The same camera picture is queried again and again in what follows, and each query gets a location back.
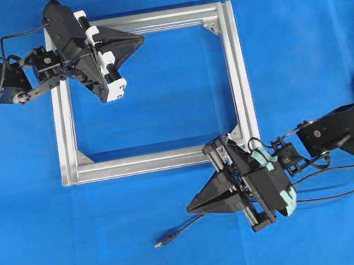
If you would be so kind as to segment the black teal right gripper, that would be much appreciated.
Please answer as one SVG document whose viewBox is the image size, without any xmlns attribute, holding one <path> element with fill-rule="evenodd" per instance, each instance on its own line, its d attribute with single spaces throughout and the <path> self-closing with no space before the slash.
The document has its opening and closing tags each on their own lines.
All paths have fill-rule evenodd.
<svg viewBox="0 0 354 265">
<path fill-rule="evenodd" d="M 252 230 L 260 231 L 277 221 L 277 213 L 293 214 L 296 190 L 278 159 L 259 147 L 251 152 L 222 135 L 208 143 L 202 153 L 216 172 L 187 206 L 190 214 L 243 211 Z"/>
</svg>

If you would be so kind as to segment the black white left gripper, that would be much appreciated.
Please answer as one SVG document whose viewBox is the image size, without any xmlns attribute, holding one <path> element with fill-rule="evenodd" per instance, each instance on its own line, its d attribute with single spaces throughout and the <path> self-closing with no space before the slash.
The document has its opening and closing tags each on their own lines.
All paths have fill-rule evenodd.
<svg viewBox="0 0 354 265">
<path fill-rule="evenodd" d="M 50 0 L 44 7 L 42 22 L 57 49 L 66 76 L 80 82 L 93 92 L 101 102 L 109 103 L 121 99 L 125 94 L 126 80 L 111 78 L 107 62 L 120 68 L 123 63 L 145 42 L 143 36 L 122 32 L 104 25 L 91 26 L 86 13 L 78 13 L 58 0 Z M 102 48 L 114 46 L 109 54 L 95 50 L 97 42 L 91 34 L 98 34 Z"/>
</svg>

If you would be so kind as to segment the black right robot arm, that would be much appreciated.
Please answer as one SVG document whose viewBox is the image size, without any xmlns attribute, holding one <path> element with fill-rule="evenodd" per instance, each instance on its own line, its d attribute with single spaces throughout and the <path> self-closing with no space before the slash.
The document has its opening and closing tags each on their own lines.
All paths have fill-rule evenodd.
<svg viewBox="0 0 354 265">
<path fill-rule="evenodd" d="M 278 213 L 289 217 L 297 206 L 291 176 L 306 166 L 326 171 L 330 152 L 337 148 L 354 155 L 354 104 L 300 123 L 293 133 L 310 154 L 309 159 L 300 156 L 282 137 L 269 146 L 247 149 L 227 133 L 207 143 L 202 153 L 215 172 L 186 210 L 201 215 L 243 211 L 254 231 L 274 223 Z"/>
</svg>

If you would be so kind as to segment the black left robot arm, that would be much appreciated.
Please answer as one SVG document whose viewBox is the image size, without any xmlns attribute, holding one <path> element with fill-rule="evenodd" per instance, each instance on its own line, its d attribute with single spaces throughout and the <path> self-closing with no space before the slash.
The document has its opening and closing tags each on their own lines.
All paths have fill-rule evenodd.
<svg viewBox="0 0 354 265">
<path fill-rule="evenodd" d="M 108 103 L 124 96 L 123 63 L 144 43 L 141 35 L 91 25 L 85 13 L 75 15 L 58 0 L 43 10 L 39 28 L 54 48 L 40 46 L 27 56 L 0 55 L 0 103 L 22 104 L 36 99 L 70 78 Z"/>
</svg>

